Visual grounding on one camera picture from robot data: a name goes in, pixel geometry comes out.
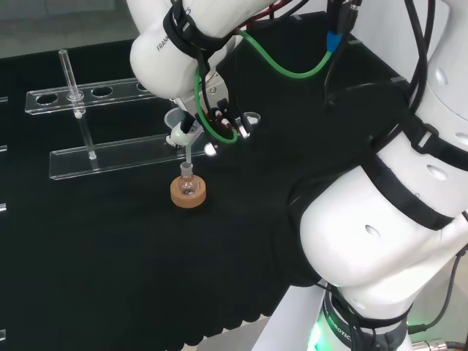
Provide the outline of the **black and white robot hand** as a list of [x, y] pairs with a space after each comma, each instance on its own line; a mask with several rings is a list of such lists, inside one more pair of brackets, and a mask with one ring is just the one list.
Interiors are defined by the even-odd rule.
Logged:
[[[217, 72], [208, 75], [206, 89], [199, 88], [198, 99], [206, 122], [224, 139], [232, 138], [234, 131], [238, 140], [245, 140], [260, 124], [258, 113], [241, 112], [237, 102], [229, 100], [227, 85]], [[175, 108], [165, 115], [165, 123], [170, 128], [165, 142], [187, 156], [196, 153], [216, 156], [226, 144], [205, 130], [196, 100], [194, 94], [173, 100]]]

